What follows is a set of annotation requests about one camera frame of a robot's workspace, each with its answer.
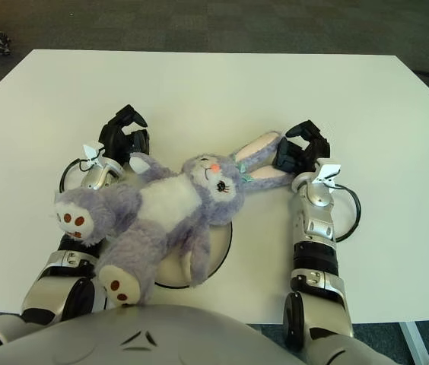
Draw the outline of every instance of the bunny ear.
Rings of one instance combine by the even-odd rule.
[[[285,173],[272,166],[264,166],[253,171],[245,180],[245,190],[262,190],[289,185],[294,180],[293,173]]]
[[[237,152],[233,152],[231,156],[235,162],[250,169],[250,167],[263,162],[271,154],[274,154],[281,138],[279,132],[265,133]]]

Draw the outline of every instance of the bunny paw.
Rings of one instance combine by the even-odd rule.
[[[114,265],[106,265],[98,274],[108,298],[115,304],[136,304],[140,300],[140,284],[135,276]]]

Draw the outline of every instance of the purple plush rabbit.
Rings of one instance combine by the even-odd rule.
[[[116,237],[96,267],[116,305],[145,303],[160,261],[178,243],[186,278],[192,286],[201,284],[208,277],[209,225],[229,223],[242,207],[246,190],[292,181],[292,175],[271,166],[245,174],[273,154],[280,139],[278,132],[269,132],[229,157],[194,157],[181,173],[134,153],[130,165],[148,183],[145,187],[115,184],[59,194],[59,226],[86,246],[106,235]]]

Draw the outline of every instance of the white belly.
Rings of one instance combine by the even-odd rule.
[[[138,219],[158,222],[169,233],[190,216],[202,200],[185,174],[153,182],[140,191]]]

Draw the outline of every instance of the gray carpet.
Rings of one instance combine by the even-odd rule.
[[[13,39],[0,80],[36,48],[392,54],[429,71],[429,0],[0,0],[0,30]],[[260,329],[282,343],[280,326]],[[412,364],[397,324],[354,329]]]

